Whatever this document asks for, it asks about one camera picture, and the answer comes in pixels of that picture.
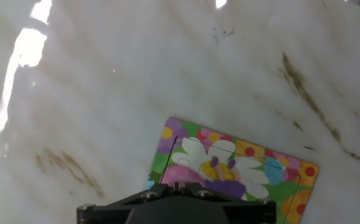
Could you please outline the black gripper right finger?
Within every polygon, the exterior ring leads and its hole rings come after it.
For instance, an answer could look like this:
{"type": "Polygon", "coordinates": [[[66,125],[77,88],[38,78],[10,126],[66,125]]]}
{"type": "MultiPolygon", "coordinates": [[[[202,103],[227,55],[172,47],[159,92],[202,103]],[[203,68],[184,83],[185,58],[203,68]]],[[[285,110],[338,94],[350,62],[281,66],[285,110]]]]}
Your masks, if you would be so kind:
{"type": "Polygon", "coordinates": [[[180,205],[180,217],[186,223],[276,223],[276,201],[263,198],[245,201],[198,183],[188,183],[179,188],[179,196],[190,201],[180,205]]]}

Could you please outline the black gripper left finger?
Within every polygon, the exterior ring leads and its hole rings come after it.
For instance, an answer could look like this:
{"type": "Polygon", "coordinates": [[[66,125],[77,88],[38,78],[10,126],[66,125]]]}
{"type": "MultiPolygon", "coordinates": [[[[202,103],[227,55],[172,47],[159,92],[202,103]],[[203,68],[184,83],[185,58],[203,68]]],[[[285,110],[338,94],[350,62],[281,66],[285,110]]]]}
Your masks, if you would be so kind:
{"type": "Polygon", "coordinates": [[[154,184],[150,189],[108,205],[86,203],[76,209],[77,224],[125,223],[134,208],[172,196],[173,192],[174,188],[168,184],[154,184]]]}

